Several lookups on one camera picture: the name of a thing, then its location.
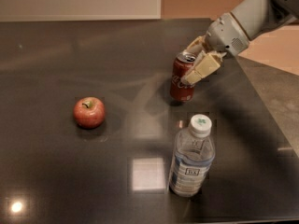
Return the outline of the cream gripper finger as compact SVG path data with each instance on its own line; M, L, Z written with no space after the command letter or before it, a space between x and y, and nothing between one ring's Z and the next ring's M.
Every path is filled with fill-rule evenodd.
M194 85L205 77L217 71L223 62L223 53L210 51L206 54L199 54L192 67L181 78L186 85Z
M196 56L199 54L206 54L205 44L205 38L203 36L198 36L186 48L186 51Z

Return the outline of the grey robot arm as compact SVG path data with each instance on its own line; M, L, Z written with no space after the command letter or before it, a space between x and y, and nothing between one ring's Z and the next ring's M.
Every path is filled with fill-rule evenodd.
M221 67L223 58L236 56L259 35L299 19L299 0L244 0L213 21L203 36L185 49L196 56L181 78L193 85Z

